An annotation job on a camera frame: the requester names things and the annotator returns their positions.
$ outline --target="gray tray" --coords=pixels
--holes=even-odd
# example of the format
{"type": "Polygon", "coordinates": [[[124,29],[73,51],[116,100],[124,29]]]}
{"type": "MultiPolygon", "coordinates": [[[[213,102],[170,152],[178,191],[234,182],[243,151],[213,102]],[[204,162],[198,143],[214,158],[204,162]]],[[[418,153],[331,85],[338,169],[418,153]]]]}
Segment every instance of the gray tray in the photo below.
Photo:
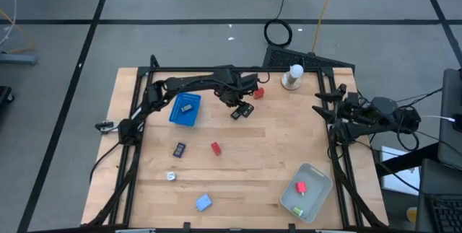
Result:
{"type": "Polygon", "coordinates": [[[295,206],[301,208],[303,213],[298,217],[304,222],[313,222],[316,214],[329,195],[332,185],[331,178],[319,172],[311,164],[304,163],[282,193],[281,204],[290,212],[292,212],[295,206]],[[306,193],[304,196],[299,194],[295,189],[295,183],[299,181],[303,181],[306,184],[306,193]]]}

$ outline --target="green object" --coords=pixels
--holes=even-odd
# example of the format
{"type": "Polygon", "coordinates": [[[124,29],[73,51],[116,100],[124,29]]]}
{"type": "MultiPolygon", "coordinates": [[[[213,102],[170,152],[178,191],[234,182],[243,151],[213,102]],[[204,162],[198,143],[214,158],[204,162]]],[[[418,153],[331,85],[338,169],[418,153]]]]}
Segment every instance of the green object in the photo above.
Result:
{"type": "Polygon", "coordinates": [[[297,216],[302,216],[303,210],[295,206],[294,208],[292,208],[292,212],[297,216]]]}

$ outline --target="table leg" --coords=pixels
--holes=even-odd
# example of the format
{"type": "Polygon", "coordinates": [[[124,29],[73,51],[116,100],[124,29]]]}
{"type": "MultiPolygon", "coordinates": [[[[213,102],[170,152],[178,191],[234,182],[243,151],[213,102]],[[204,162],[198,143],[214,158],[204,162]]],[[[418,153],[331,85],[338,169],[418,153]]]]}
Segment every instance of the table leg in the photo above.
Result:
{"type": "MultiPolygon", "coordinates": [[[[422,165],[422,161],[424,159],[431,159],[433,161],[439,162],[438,144],[439,143],[434,143],[429,146],[422,147],[421,149],[417,149],[416,151],[409,152],[408,154],[386,160],[382,162],[382,165],[387,167],[392,172],[400,172],[402,170],[407,170],[422,165]]],[[[385,169],[383,169],[380,164],[376,164],[375,169],[377,170],[378,177],[390,174],[385,169]]]]}

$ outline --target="white cable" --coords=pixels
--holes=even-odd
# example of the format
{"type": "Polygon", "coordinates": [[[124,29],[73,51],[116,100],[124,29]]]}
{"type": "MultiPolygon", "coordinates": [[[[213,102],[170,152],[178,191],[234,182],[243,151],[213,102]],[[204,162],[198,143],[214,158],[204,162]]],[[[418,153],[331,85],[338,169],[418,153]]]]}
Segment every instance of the white cable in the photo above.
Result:
{"type": "Polygon", "coordinates": [[[16,13],[17,13],[17,0],[14,0],[13,24],[8,29],[8,32],[6,33],[5,37],[0,41],[0,45],[8,38],[9,34],[12,32],[14,24],[16,23],[16,13]]]}
{"type": "Polygon", "coordinates": [[[420,116],[422,118],[441,118],[441,119],[446,119],[447,121],[450,122],[455,122],[456,120],[453,118],[447,118],[447,117],[442,117],[442,116],[436,116],[436,115],[425,115],[425,116],[420,116]]]}

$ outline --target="blue block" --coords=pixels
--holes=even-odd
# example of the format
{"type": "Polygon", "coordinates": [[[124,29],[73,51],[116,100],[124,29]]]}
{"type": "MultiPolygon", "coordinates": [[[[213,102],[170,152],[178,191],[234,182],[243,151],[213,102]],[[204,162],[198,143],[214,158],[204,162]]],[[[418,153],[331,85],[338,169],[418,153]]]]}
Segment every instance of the blue block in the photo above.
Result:
{"type": "Polygon", "coordinates": [[[210,199],[208,194],[204,194],[196,201],[196,207],[199,211],[203,211],[204,209],[208,208],[211,204],[212,200],[210,199]]]}

